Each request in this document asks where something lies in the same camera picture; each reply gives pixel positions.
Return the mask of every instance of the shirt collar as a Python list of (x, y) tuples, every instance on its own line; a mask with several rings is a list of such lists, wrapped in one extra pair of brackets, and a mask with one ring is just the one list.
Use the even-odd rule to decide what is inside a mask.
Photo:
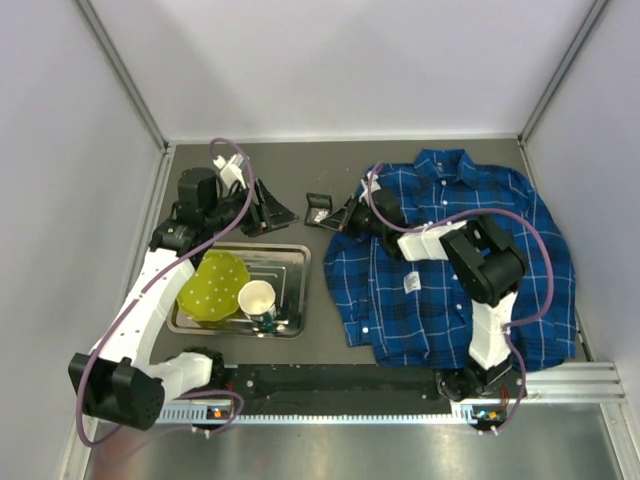
[(478, 185), (478, 171), (466, 150), (422, 150), (413, 167), (420, 178), (432, 182), (464, 182), (471, 188)]

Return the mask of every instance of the robotic arm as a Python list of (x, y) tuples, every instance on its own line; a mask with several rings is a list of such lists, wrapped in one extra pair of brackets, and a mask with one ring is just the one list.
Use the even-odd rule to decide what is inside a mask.
[[(158, 272), (237, 217), (248, 195), (241, 162), (239, 156), (228, 162), (218, 157), (214, 162), (220, 169), (218, 173), (210, 168), (192, 168), (182, 173), (178, 200), (170, 217), (153, 232), (140, 275), (125, 301), (124, 305), (129, 305), (137, 299), (136, 308), (111, 335), (89, 375), (83, 402), (86, 415), (146, 430), (155, 423), (166, 401), (212, 382), (216, 386), (216, 380), (222, 377), (222, 355), (202, 349), (183, 352), (157, 365), (150, 363), (160, 328), (205, 252), (169, 270), (145, 293), (143, 288)], [(229, 192), (224, 197), (223, 183)], [(256, 179), (254, 187), (255, 199), (239, 223), (245, 235), (255, 237), (298, 220), (275, 200), (261, 180)], [(76, 353), (69, 363), (76, 394), (89, 358)]]
[[(526, 271), (526, 258), (509, 236), (489, 215), (410, 233), (388, 228), (368, 204), (368, 178), (362, 180), (364, 193), (352, 195), (347, 203), (332, 213), (330, 196), (307, 194), (305, 224), (357, 237), (369, 233), (381, 240), (386, 253), (396, 260), (448, 260), (458, 280), (469, 294), (473, 307), (473, 335), (464, 378), (469, 390), (484, 393), (495, 387), (511, 364), (510, 349), (504, 338), (504, 325), (511, 312), (518, 288)], [(371, 198), (379, 212), (395, 225), (409, 227), (402, 209), (390, 189), (372, 182)], [(466, 393), (445, 386), (442, 393), (461, 400)]]

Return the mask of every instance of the blue plaid shirt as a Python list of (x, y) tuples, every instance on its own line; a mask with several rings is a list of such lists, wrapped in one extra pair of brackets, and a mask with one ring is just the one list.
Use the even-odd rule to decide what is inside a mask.
[[(555, 294), (549, 312), (514, 328), (512, 340), (527, 368), (539, 370), (575, 356), (575, 278), (569, 249), (549, 210), (517, 171), (476, 165), (464, 150), (423, 150), (413, 164), (387, 164), (378, 183), (392, 189), (409, 224), (439, 221), (472, 208), (510, 210), (540, 232), (554, 268)], [(536, 313), (547, 292), (542, 255), (533, 236), (502, 216), (494, 219), (528, 256), (529, 269), (513, 319)], [(336, 234), (324, 272), (338, 306), (349, 346), (372, 345), (385, 366), (461, 368), (472, 334), (471, 300), (449, 262), (392, 260), (378, 238)], [(405, 293), (403, 281), (417, 272), (421, 288)]]

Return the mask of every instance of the metal tray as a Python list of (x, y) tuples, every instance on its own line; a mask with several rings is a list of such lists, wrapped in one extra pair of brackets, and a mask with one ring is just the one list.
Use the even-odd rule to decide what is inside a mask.
[(196, 322), (174, 304), (167, 318), (169, 330), (192, 335), (241, 335), (271, 338), (294, 338), (304, 328), (311, 252), (304, 245), (269, 243), (218, 243), (212, 250), (222, 250), (240, 257), (251, 280), (265, 280), (276, 291), (276, 331), (254, 331), (251, 320), (238, 310), (218, 322)]

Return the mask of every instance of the mug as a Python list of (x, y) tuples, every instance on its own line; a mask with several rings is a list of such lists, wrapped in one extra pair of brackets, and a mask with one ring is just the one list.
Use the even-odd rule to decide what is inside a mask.
[(276, 292), (269, 282), (252, 280), (238, 293), (238, 305), (253, 324), (271, 327), (276, 318)]

